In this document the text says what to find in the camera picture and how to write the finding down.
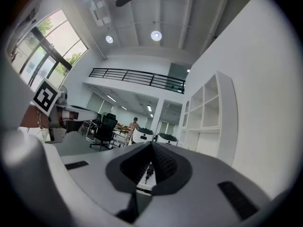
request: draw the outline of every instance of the ceiling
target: ceiling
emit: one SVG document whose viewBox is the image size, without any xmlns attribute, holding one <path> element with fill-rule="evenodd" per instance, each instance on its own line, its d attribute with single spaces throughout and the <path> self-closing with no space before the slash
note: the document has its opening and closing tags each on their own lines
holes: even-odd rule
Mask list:
<svg viewBox="0 0 303 227">
<path fill-rule="evenodd" d="M 97 26 L 89 9 L 92 1 L 102 0 L 74 1 L 91 38 L 105 56 L 145 47 L 153 54 L 166 48 L 198 58 L 249 0 L 133 0 L 120 8 L 115 0 L 103 0 L 111 19 L 103 26 Z M 162 33 L 159 42 L 151 39 L 154 30 Z M 112 44 L 106 42 L 107 35 L 113 37 Z"/>
<path fill-rule="evenodd" d="M 132 93 L 129 91 L 122 91 L 115 88 L 97 86 L 91 87 L 93 87 L 95 91 L 97 90 L 98 94 L 111 104 L 123 106 L 131 112 L 151 117 L 150 115 L 154 114 L 156 111 L 158 103 L 157 98 L 143 96 L 140 94 Z M 110 95 L 113 99 L 116 100 L 116 102 L 112 101 L 109 97 L 107 97 L 107 95 Z M 152 112 L 148 111 L 147 105 L 151 106 Z M 181 109 L 182 104 L 165 101 L 161 111 L 160 120 L 173 124 L 179 124 Z"/>
</svg>

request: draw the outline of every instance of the balcony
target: balcony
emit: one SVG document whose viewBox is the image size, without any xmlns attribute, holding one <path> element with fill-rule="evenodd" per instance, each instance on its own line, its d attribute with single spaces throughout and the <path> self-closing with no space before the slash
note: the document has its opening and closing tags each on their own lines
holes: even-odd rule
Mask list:
<svg viewBox="0 0 303 227">
<path fill-rule="evenodd" d="M 89 77 L 113 79 L 184 94 L 185 80 L 139 70 L 94 68 Z"/>
</svg>

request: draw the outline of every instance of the black office chair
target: black office chair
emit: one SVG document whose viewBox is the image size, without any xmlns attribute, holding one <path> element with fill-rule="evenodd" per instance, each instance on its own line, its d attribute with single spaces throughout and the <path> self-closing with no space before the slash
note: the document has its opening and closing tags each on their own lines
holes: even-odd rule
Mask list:
<svg viewBox="0 0 303 227">
<path fill-rule="evenodd" d="M 100 145 L 100 151 L 101 147 L 104 146 L 107 149 L 110 149 L 107 144 L 103 144 L 103 142 L 110 142 L 113 140 L 114 137 L 114 127 L 118 123 L 115 115 L 108 113 L 106 116 L 103 116 L 102 124 L 98 128 L 97 132 L 94 133 L 94 137 L 98 140 L 100 140 L 100 143 L 94 143 L 90 144 L 89 147 L 91 148 L 92 145 Z"/>
</svg>

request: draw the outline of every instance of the ceiling light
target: ceiling light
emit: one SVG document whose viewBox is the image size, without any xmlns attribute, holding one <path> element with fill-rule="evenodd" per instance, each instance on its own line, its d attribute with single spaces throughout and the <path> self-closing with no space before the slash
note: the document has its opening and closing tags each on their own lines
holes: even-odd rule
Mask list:
<svg viewBox="0 0 303 227">
<path fill-rule="evenodd" d="M 107 41 L 107 43 L 112 43 L 112 42 L 114 42 L 114 40 L 113 40 L 113 37 L 112 36 L 110 36 L 110 35 L 108 35 L 108 36 L 106 36 L 106 41 Z"/>
<path fill-rule="evenodd" d="M 151 33 L 151 38 L 154 40 L 154 41 L 159 41 L 161 38 L 162 38 L 162 34 L 159 32 L 159 31 L 153 31 Z"/>
<path fill-rule="evenodd" d="M 110 95 L 107 95 L 111 100 L 113 100 L 114 102 L 116 102 L 115 99 L 113 99 Z"/>
</svg>

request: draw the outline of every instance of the shelving unit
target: shelving unit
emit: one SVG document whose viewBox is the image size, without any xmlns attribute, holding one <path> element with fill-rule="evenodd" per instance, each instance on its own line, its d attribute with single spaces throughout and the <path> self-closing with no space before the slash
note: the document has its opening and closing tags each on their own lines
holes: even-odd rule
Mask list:
<svg viewBox="0 0 303 227">
<path fill-rule="evenodd" d="M 178 146 L 217 157 L 231 165 L 238 137 L 232 79 L 217 71 L 186 102 L 185 111 Z"/>
</svg>

